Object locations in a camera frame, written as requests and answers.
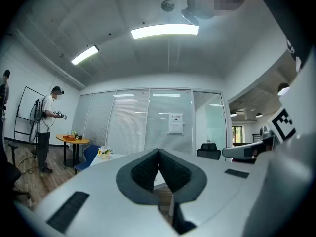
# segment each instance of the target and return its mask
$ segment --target whiteboard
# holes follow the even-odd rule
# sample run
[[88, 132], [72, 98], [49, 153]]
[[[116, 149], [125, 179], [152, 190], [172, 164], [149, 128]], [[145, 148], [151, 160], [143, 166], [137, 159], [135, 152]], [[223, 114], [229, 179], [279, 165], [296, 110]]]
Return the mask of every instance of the whiteboard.
[[43, 98], [44, 95], [37, 93], [36, 91], [25, 87], [22, 99], [20, 102], [20, 108], [18, 116], [24, 119], [30, 119], [31, 109], [34, 106], [34, 103], [39, 98]]

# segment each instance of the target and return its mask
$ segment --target round wooden table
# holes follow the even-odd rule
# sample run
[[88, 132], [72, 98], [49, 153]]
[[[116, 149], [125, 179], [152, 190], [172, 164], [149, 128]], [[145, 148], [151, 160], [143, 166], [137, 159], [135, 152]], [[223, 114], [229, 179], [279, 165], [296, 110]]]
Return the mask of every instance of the round wooden table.
[[[82, 140], [65, 140], [64, 136], [67, 136], [67, 134], [57, 134], [56, 138], [64, 142], [64, 161], [63, 164], [67, 167], [74, 167], [75, 165], [81, 163], [79, 161], [79, 145], [82, 144], [88, 144], [90, 141], [88, 139]], [[71, 143], [73, 145], [73, 158], [72, 159], [66, 159], [66, 144]]]

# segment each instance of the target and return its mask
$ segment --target potted plant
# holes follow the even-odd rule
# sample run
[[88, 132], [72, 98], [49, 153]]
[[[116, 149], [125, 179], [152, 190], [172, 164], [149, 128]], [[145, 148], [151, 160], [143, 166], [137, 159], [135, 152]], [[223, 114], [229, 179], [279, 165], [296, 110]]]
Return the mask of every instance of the potted plant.
[[99, 148], [98, 150], [98, 155], [102, 158], [102, 159], [109, 159], [110, 158], [110, 154], [112, 154], [113, 150], [110, 148], [107, 148], [106, 146], [102, 146]]

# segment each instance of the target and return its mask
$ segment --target black pants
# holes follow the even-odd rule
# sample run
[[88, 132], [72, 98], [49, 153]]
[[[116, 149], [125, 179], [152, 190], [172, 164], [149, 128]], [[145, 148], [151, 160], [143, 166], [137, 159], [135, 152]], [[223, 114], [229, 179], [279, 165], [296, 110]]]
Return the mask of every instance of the black pants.
[[38, 133], [39, 144], [38, 144], [37, 156], [38, 156], [38, 161], [39, 161], [39, 168], [44, 168], [45, 166], [45, 161], [47, 158], [48, 147], [49, 147], [49, 137], [50, 137], [50, 132]]

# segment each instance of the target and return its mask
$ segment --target glass partition wall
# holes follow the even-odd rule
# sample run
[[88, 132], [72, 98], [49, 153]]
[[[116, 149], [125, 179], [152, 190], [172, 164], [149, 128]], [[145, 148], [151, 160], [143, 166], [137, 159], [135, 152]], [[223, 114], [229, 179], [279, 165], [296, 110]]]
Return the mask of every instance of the glass partition wall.
[[194, 154], [203, 143], [226, 147], [226, 120], [218, 93], [131, 89], [83, 95], [72, 131], [114, 154], [153, 148]]

